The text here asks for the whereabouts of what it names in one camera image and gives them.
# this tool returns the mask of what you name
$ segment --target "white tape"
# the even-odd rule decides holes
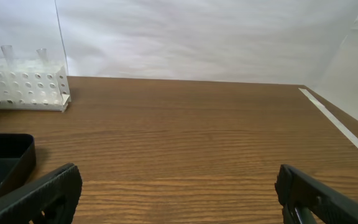
[[[351,133],[327,108],[306,89],[299,88],[316,107],[358,148],[358,137]]]

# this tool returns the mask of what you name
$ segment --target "tabletop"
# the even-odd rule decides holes
[[[64,112],[0,110],[35,138],[34,180],[72,162],[73,223],[282,223],[290,164],[358,201],[358,148],[299,85],[69,77]],[[358,121],[314,94],[358,137]]]

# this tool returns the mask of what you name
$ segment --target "brown wooden surface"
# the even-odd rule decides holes
[[[65,113],[0,111],[35,137],[33,179],[67,163],[74,223],[282,223],[291,164],[358,201],[358,149],[296,85],[70,77]],[[358,136],[358,122],[323,101]]]

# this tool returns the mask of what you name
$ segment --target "wood grain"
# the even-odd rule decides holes
[[[74,223],[282,223],[273,185],[284,163],[358,201],[358,149],[300,86],[69,82],[65,113],[0,111],[0,133],[35,137],[32,179],[78,165]],[[323,103],[358,137],[356,120]]]

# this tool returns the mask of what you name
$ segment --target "white backdrop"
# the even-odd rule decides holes
[[[70,75],[305,84],[358,119],[358,0],[57,0],[57,8]],[[0,0],[7,44],[19,57],[47,48],[64,58],[55,2]]]

